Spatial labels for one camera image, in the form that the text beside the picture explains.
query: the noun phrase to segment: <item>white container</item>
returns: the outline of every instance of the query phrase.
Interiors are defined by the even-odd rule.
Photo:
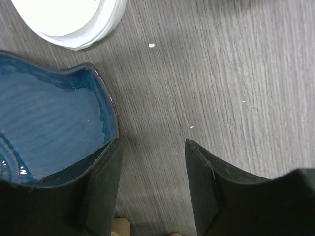
[[[127,4],[127,0],[12,0],[12,2],[22,19],[38,36],[75,51],[87,48],[108,35],[119,23]],[[71,4],[80,6],[71,8]],[[37,5],[42,7],[43,13],[33,14],[40,11],[35,7]],[[62,6],[66,6],[68,10],[60,10]],[[55,16],[59,16],[57,20],[52,13],[48,13],[51,9],[54,10]]]

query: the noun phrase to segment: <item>black object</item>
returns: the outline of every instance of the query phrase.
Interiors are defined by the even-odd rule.
[[[315,170],[270,180],[186,140],[186,166],[198,236],[315,235]]]
[[[0,180],[0,235],[109,236],[121,163],[115,138],[41,183]]]

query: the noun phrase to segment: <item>glazed ceramic surface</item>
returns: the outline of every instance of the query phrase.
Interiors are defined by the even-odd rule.
[[[0,51],[0,179],[37,182],[118,135],[112,100],[92,64],[54,71]]]

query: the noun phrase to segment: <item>blue ceramic dish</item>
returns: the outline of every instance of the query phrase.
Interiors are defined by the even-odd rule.
[[[118,136],[112,99],[91,63],[51,70],[0,51],[0,179],[37,183]]]

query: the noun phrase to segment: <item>gray wooden surface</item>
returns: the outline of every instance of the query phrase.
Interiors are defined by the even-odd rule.
[[[130,0],[109,37],[73,52],[2,1],[0,48],[55,68],[94,63],[121,117],[117,215],[135,236],[193,236],[185,138],[264,177],[315,166],[314,21],[313,0]]]

